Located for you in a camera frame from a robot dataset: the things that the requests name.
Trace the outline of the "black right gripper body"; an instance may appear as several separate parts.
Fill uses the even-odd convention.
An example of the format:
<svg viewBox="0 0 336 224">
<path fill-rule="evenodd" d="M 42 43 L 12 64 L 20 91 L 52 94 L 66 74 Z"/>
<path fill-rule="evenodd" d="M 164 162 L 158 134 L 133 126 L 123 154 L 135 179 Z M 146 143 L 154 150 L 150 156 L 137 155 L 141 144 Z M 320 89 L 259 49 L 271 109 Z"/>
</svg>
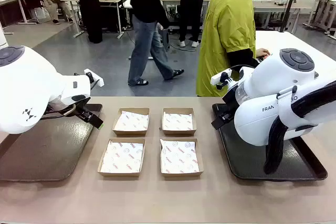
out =
<svg viewBox="0 0 336 224">
<path fill-rule="evenodd" d="M 238 108 L 238 102 L 236 100 L 236 89 L 237 89 L 237 85 L 231 87 L 230 89 L 228 89 L 227 93 L 223 96 L 223 101 L 225 102 L 227 108 L 228 108 L 228 112 L 230 114 L 235 114 L 237 108 Z"/>
</svg>

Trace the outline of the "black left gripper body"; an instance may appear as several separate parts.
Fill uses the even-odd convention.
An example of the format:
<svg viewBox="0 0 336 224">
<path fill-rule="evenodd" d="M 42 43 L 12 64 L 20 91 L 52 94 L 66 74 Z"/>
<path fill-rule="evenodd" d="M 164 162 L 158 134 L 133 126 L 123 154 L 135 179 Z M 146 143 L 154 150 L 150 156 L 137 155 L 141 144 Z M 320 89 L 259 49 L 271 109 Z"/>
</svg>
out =
<svg viewBox="0 0 336 224">
<path fill-rule="evenodd" d="M 74 116 L 82 120 L 89 120 L 92 117 L 92 112 L 86 108 L 86 104 L 90 98 L 85 98 L 75 103 Z"/>
</svg>

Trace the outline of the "person's right hand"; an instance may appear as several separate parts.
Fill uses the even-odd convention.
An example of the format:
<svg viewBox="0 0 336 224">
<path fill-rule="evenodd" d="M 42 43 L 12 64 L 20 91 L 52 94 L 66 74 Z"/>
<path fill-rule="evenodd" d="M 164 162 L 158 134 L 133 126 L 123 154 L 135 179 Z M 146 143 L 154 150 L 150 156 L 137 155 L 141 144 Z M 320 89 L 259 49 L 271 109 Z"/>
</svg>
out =
<svg viewBox="0 0 336 224">
<path fill-rule="evenodd" d="M 270 56 L 270 52 L 265 49 L 265 48 L 259 48 L 256 50 L 256 57 L 257 58 L 267 58 L 268 56 Z"/>
</svg>

